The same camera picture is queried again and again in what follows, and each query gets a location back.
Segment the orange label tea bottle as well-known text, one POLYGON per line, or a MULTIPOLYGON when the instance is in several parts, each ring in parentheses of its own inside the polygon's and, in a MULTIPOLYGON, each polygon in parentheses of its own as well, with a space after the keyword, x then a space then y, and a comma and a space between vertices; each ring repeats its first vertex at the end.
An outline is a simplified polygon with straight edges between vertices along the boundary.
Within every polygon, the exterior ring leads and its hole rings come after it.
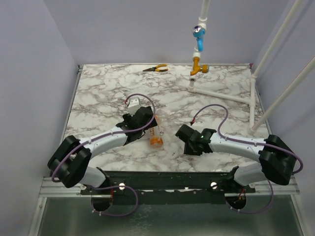
POLYGON ((159 129, 159 118, 155 115, 155 120, 157 122, 157 126, 149 129, 150 132, 150 146, 152 148, 161 148, 163 146, 163 139, 160 134, 159 129))

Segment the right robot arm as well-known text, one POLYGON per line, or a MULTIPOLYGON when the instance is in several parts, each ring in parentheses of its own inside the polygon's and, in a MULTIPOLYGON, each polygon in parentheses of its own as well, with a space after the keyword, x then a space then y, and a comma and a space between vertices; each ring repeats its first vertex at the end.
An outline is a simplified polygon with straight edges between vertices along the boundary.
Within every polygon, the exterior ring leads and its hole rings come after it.
POLYGON ((175 136, 184 142, 186 155, 222 152, 253 160, 255 163, 231 171, 233 181, 241 186, 263 180, 288 185, 296 163, 292 150, 276 135, 266 139, 229 137, 209 128, 198 132, 184 124, 175 136))

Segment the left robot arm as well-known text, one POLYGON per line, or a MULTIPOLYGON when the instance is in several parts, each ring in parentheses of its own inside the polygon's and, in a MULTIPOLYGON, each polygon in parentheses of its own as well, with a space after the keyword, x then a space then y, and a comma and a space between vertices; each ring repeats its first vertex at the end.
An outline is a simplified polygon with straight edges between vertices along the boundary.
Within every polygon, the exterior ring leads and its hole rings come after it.
POLYGON ((90 160, 108 150, 139 140, 146 130, 157 126, 150 106, 140 107, 133 115, 124 114, 123 119, 100 135, 82 139, 67 136, 48 161, 53 178, 58 178, 66 188, 76 184, 95 188, 102 186, 107 176, 101 168, 89 167, 90 160))

